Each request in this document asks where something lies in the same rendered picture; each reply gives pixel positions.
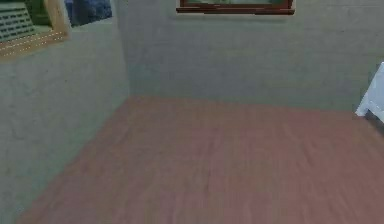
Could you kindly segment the white furniture piece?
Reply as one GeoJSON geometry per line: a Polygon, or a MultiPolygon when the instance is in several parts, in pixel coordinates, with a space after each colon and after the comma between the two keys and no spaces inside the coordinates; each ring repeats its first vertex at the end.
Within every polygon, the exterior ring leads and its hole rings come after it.
{"type": "Polygon", "coordinates": [[[384,62],[380,63],[355,114],[367,117],[367,121],[384,135],[384,62]]]}

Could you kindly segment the blue unframed wall picture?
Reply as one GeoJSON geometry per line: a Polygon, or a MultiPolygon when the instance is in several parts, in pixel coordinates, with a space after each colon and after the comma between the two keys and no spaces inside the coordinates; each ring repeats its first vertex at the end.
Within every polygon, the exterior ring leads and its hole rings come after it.
{"type": "Polygon", "coordinates": [[[72,27],[112,17],[110,0],[64,0],[72,27]]]}

